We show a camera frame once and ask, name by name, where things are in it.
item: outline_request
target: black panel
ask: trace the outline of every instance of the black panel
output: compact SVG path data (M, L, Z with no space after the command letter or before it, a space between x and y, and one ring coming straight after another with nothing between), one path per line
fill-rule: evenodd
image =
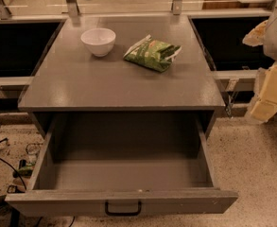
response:
M251 47L242 40L268 17L193 19L193 24L216 65L217 71L269 68L274 60L263 46Z
M30 76L59 24L0 25L0 77Z

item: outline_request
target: green packet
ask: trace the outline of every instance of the green packet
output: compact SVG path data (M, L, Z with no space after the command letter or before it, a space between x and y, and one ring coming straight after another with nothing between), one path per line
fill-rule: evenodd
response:
M123 59L159 72L166 71L182 50L179 45L153 40L150 35L134 44Z

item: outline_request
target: black handle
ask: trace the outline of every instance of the black handle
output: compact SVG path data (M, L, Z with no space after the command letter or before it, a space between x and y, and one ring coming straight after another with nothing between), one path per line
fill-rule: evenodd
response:
M138 201L138 210L135 212L127 212L127 213L115 213L109 211L109 203L106 201L105 203L105 211L108 216L119 216L119 217L132 217L132 216L138 216L141 213L141 202Z

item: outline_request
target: open drawer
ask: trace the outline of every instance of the open drawer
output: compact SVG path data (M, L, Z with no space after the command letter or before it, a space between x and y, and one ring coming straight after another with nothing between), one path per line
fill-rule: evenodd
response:
M57 113L26 193L26 216L223 213L197 112Z

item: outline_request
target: crumpled bag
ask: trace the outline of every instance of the crumpled bag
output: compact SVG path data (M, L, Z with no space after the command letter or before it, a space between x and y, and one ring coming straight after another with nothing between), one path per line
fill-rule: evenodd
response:
M150 35L137 42L124 55L124 60L130 61L158 72L166 71L182 47L157 40Z

